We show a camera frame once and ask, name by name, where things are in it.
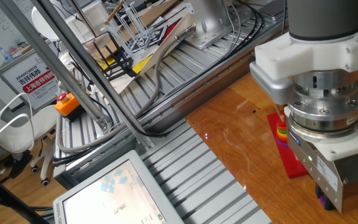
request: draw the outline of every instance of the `computer screen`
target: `computer screen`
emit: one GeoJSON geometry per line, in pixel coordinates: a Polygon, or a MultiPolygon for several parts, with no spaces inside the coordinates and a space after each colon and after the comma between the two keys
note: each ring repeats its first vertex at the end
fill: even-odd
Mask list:
{"type": "Polygon", "coordinates": [[[63,202],[68,224],[164,224],[129,160],[63,202]]]}

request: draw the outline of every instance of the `poster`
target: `poster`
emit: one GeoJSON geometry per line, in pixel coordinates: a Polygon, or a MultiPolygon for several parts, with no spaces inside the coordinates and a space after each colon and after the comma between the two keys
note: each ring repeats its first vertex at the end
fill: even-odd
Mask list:
{"type": "Polygon", "coordinates": [[[52,102],[58,91],[55,75],[36,53],[2,73],[2,79],[13,91],[28,93],[34,110],[52,102]]]}

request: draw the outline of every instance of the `wooden tabletop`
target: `wooden tabletop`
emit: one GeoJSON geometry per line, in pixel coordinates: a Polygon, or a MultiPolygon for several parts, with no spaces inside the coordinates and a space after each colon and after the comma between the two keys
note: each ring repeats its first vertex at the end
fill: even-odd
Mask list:
{"type": "Polygon", "coordinates": [[[325,211],[308,175],[288,179],[266,118],[273,112],[247,74],[186,120],[274,223],[358,223],[358,210],[325,211]]]}

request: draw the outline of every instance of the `red base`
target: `red base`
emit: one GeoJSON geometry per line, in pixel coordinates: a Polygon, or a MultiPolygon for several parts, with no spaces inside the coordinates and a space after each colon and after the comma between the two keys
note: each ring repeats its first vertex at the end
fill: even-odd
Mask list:
{"type": "Polygon", "coordinates": [[[270,129],[272,130],[273,137],[276,141],[278,152],[280,153],[281,160],[285,168],[285,172],[289,179],[294,179],[308,174],[308,171],[303,167],[302,163],[296,159],[294,153],[289,147],[282,146],[277,142],[277,121],[280,118],[277,113],[267,116],[270,129]]]}

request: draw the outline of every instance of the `yellow object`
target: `yellow object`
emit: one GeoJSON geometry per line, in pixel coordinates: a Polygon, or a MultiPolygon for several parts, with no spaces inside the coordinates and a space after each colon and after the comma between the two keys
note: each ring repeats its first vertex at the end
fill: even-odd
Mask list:
{"type": "Polygon", "coordinates": [[[278,136],[281,136],[281,137],[283,137],[283,138],[286,138],[286,137],[287,137],[286,134],[282,134],[282,133],[280,133],[280,132],[278,132],[278,131],[277,131],[277,135],[278,135],[278,136]]]}
{"type": "Polygon", "coordinates": [[[139,74],[139,72],[142,70],[142,68],[144,67],[144,65],[150,60],[150,58],[152,58],[152,56],[150,55],[149,57],[147,57],[145,60],[141,61],[141,63],[138,63],[137,65],[135,65],[135,67],[132,69],[136,74],[139,74]]]}
{"type": "Polygon", "coordinates": [[[239,3],[239,2],[237,2],[237,4],[236,4],[236,6],[241,6],[242,4],[241,3],[239,3]]]}
{"type": "Polygon", "coordinates": [[[71,94],[67,94],[64,100],[58,101],[55,105],[55,109],[64,117],[67,117],[80,103],[71,94]]]}
{"type": "MultiPolygon", "coordinates": [[[[112,58],[112,56],[108,56],[106,58],[106,60],[109,65],[111,65],[113,62],[115,62],[115,60],[112,58]]],[[[102,67],[103,70],[108,67],[103,60],[97,60],[96,62],[100,65],[100,67],[102,67]]]]}

